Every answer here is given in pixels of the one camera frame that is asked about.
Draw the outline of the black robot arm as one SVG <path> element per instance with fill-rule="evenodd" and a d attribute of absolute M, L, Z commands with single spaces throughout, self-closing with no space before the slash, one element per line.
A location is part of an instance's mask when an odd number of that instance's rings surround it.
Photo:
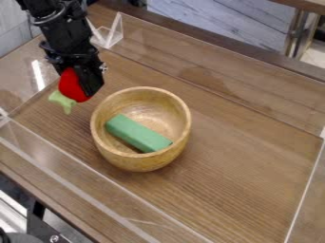
<path fill-rule="evenodd" d="M 40 28 L 44 40 L 39 47 L 48 63 L 62 77 L 72 71 L 68 84 L 76 84 L 86 98 L 104 85 L 99 50 L 91 44 L 92 31 L 87 23 L 87 11 L 79 0 L 15 0 L 32 17 L 32 25 Z"/>

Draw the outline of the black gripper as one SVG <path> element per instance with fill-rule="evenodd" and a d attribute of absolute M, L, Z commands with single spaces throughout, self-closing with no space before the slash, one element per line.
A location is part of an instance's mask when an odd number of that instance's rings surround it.
<path fill-rule="evenodd" d="M 32 23 L 40 28 L 46 40 L 39 44 L 47 62 L 59 75 L 74 66 L 79 85 L 87 97 L 104 85 L 106 64 L 91 44 L 92 31 L 87 23 L 87 11 L 79 3 L 36 3 Z"/>

